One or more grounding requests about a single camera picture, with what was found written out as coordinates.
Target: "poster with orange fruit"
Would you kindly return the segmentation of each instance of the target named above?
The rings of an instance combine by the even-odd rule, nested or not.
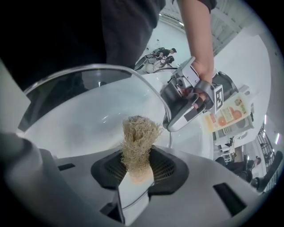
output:
[[[250,115],[249,107],[244,94],[237,93],[230,97],[216,114],[204,114],[209,131],[216,132],[244,119]]]

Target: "transparent cover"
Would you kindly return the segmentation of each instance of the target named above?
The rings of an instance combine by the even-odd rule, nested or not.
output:
[[[19,129],[37,147],[58,158],[119,146],[122,121],[130,116],[162,123],[163,102],[141,79],[121,69],[66,71],[26,91],[31,104]],[[166,130],[156,145],[169,147]]]

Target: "railing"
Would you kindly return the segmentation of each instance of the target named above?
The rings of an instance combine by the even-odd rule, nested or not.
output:
[[[269,170],[269,166],[274,161],[274,151],[273,147],[270,143],[269,138],[267,137],[265,131],[264,131],[264,125],[262,125],[258,135],[257,135],[258,142],[260,144],[263,156],[264,156],[264,162],[266,166],[266,172]]]
[[[257,139],[258,142],[260,143],[260,147],[264,156],[264,162],[265,162],[265,166],[266,166],[266,172],[268,172],[268,170],[270,169],[270,166],[272,165],[273,161],[274,161],[274,151],[273,151],[273,147],[270,143],[269,138],[267,137],[265,131],[264,131],[264,125],[262,125],[258,135],[257,135]],[[271,189],[274,188],[274,186],[276,185],[279,176],[281,175],[281,171],[282,171],[282,167],[283,164],[280,165],[280,167],[278,168],[278,170],[275,172],[275,174],[273,175],[273,177],[271,178],[271,180],[269,181],[269,183],[266,186],[265,191],[268,192]]]

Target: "ceiling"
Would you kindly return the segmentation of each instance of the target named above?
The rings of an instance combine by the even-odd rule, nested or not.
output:
[[[161,11],[161,20],[173,23],[183,29],[177,1],[166,0],[166,6]],[[246,3],[237,0],[218,0],[217,6],[211,11],[211,28],[214,55],[220,52],[242,28],[248,26],[255,14]]]

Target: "person's arm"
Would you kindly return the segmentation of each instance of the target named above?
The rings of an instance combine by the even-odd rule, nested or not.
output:
[[[190,53],[196,58],[193,67],[202,80],[212,83],[214,58],[209,9],[198,0],[178,0],[178,5]]]
[[[165,62],[162,64],[161,68],[163,68],[166,64],[168,64],[170,62],[169,59],[166,59]]]

